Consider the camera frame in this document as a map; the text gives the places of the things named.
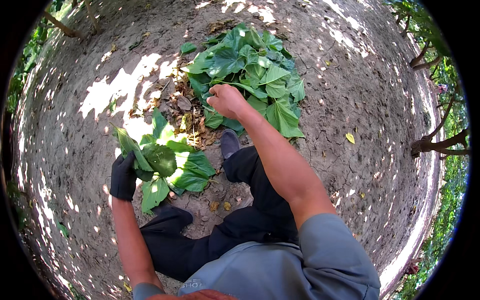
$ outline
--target finger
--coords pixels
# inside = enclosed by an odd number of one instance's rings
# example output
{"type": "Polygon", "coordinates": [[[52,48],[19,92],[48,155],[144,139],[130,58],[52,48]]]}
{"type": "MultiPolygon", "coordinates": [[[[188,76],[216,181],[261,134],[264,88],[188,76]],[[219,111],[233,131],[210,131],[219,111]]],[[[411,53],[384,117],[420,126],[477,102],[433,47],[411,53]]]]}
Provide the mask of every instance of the finger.
{"type": "Polygon", "coordinates": [[[218,97],[217,96],[211,96],[211,97],[208,97],[207,98],[207,103],[210,105],[210,106],[214,106],[215,103],[217,102],[218,100],[218,97]]]}
{"type": "Polygon", "coordinates": [[[208,92],[211,93],[212,95],[216,95],[221,87],[222,87],[221,84],[215,84],[208,90],[208,92]]]}
{"type": "Polygon", "coordinates": [[[119,155],[119,157],[117,157],[117,159],[115,159],[115,161],[113,162],[114,165],[119,165],[121,164],[123,161],[123,156],[122,154],[119,155]]]}
{"type": "Polygon", "coordinates": [[[131,167],[133,165],[133,161],[135,160],[135,153],[130,151],[127,155],[127,158],[123,161],[122,165],[125,164],[127,167],[131,167]]]}

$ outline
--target man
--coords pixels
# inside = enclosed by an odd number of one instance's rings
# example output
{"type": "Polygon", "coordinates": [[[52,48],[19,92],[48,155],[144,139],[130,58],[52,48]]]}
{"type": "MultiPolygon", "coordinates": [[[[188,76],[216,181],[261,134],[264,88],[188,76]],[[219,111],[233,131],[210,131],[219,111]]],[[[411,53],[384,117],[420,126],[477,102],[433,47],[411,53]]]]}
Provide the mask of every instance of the man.
{"type": "Polygon", "coordinates": [[[125,273],[135,300],[164,295],[155,271],[185,282],[182,299],[378,299],[380,281],[368,255],[336,214],[307,161],[228,84],[207,102],[238,120],[255,147],[221,137],[228,180],[250,185],[253,205],[232,212],[210,236],[181,230],[192,215],[166,201],[138,228],[132,207],[134,154],[112,166],[110,193],[125,273]]]}

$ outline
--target gloved hand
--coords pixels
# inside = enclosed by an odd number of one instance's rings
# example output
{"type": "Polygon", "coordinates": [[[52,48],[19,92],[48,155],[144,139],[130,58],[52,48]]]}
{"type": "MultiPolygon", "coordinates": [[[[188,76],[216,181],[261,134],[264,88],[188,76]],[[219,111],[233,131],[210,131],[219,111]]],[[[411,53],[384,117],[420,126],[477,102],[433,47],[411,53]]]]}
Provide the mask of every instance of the gloved hand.
{"type": "Polygon", "coordinates": [[[125,159],[120,154],[113,162],[110,195],[127,201],[133,200],[137,179],[133,170],[134,160],[135,153],[130,151],[125,159]]]}

